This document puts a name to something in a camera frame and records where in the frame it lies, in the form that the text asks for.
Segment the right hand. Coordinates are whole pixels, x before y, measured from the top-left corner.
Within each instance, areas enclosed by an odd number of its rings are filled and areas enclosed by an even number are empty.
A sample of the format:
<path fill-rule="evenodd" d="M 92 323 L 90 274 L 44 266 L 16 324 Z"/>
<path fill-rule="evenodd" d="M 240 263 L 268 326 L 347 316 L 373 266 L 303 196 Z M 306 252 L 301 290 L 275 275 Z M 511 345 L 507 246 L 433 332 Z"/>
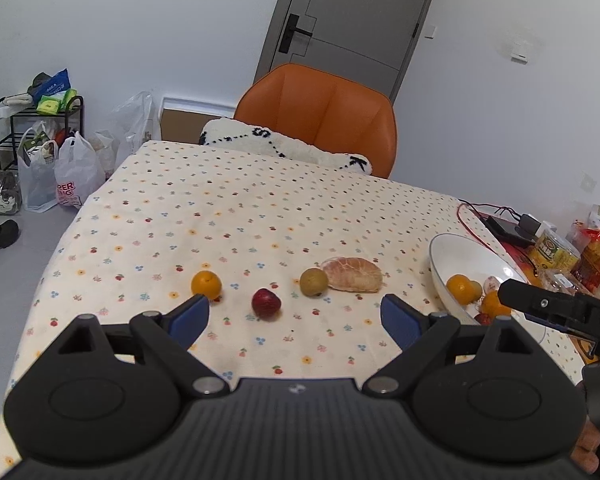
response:
<path fill-rule="evenodd" d="M 571 460 L 586 474 L 594 474 L 600 464 L 596 454 L 599 446 L 600 430 L 588 419 L 571 452 Z"/>

